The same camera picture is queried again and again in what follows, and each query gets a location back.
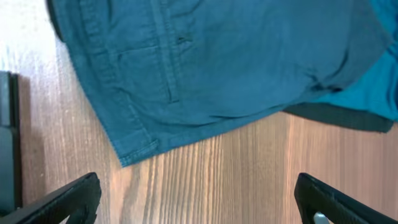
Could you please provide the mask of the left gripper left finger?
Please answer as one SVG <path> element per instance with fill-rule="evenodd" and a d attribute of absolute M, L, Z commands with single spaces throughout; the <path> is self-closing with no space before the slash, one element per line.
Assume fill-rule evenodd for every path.
<path fill-rule="evenodd" d="M 101 186 L 90 172 L 36 202 L 1 218 L 1 224 L 94 224 L 100 204 Z"/>

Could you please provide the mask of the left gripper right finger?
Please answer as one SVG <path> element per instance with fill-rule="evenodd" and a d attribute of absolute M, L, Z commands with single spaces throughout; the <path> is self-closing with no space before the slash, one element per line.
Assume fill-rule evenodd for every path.
<path fill-rule="evenodd" d="M 298 175 L 294 197 L 304 224 L 397 224 L 307 173 Z"/>

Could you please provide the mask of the dark blue shorts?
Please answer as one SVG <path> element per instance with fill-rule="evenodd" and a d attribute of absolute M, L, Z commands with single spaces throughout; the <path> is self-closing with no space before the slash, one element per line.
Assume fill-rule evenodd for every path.
<path fill-rule="evenodd" d="M 392 42 L 369 1 L 47 7 L 124 167 L 344 90 Z"/>

